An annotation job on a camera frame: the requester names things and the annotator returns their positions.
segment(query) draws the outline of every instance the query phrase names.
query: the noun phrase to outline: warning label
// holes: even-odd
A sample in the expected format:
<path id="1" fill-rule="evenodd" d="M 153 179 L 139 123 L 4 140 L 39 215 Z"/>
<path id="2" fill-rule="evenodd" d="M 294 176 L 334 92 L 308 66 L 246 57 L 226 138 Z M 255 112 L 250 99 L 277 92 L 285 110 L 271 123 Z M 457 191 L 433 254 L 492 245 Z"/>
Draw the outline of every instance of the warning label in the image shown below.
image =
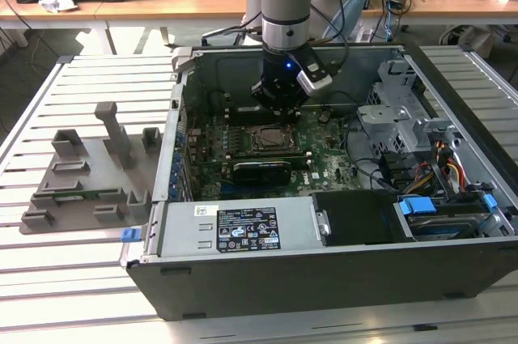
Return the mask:
<path id="1" fill-rule="evenodd" d="M 275 208 L 218 210 L 217 232 L 221 253 L 281 248 Z"/>

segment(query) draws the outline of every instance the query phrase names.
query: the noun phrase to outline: slotted metal table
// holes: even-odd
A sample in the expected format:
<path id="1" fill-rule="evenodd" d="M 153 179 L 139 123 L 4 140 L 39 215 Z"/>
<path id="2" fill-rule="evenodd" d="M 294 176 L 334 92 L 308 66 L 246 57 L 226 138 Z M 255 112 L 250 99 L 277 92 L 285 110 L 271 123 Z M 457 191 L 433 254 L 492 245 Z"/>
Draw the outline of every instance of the slotted metal table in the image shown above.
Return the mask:
<path id="1" fill-rule="evenodd" d="M 441 51 L 451 55 L 440 56 Z M 440 57 L 454 54 L 453 49 L 437 48 L 430 48 L 427 53 L 435 63 L 439 63 Z M 468 65 L 478 67 L 473 61 L 458 64 L 465 65 L 465 69 Z M 491 86 L 496 83 L 487 77 L 471 86 L 482 85 L 486 80 Z M 106 100 L 117 102 L 117 119 L 125 124 L 128 134 L 139 134 L 147 126 L 159 126 L 163 130 L 173 83 L 169 56 L 74 57 L 70 63 L 58 63 L 54 67 L 3 143 L 0 148 L 2 344 L 90 344 L 111 340 L 348 344 L 517 342 L 517 273 L 510 274 L 476 299 L 164 322 L 120 267 L 121 229 L 36 236 L 19 234 L 21 216 L 52 158 L 50 141 L 56 129 L 74 127 L 83 138 L 106 136 L 104 127 L 93 116 L 96 103 Z M 485 98 L 481 94 L 476 102 L 484 105 Z M 503 99 L 509 107 L 505 116 L 514 117 L 516 109 L 506 101 L 507 96 L 498 99 Z M 492 108 L 477 111 L 492 111 Z M 498 114 L 487 120 L 488 124 L 499 121 L 495 119 Z M 499 140 L 505 140 L 506 149 L 512 150 L 515 139 L 506 138 L 504 135 Z"/>

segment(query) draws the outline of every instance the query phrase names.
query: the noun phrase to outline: blue latch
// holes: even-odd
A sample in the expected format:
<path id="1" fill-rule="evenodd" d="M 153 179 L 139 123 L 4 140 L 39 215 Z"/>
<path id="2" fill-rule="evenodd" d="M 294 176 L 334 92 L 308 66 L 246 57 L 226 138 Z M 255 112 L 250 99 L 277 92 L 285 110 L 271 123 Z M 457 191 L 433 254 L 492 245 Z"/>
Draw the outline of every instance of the blue latch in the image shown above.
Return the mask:
<path id="1" fill-rule="evenodd" d="M 408 206 L 408 204 L 404 201 L 401 201 L 399 203 L 399 207 L 401 208 L 401 212 L 403 212 L 404 216 L 407 216 L 408 214 L 412 213 L 412 210 Z"/>
<path id="2" fill-rule="evenodd" d="M 482 198 L 491 212 L 494 212 L 496 208 L 498 208 L 499 204 L 495 200 L 493 194 L 484 194 L 484 197 Z"/>
<path id="3" fill-rule="evenodd" d="M 135 243 L 137 241 L 141 241 L 140 228 L 126 228 L 124 231 L 122 231 L 122 243 Z"/>
<path id="4" fill-rule="evenodd" d="M 404 215 L 435 213 L 437 209 L 429 197 L 407 197 L 399 203 Z"/>

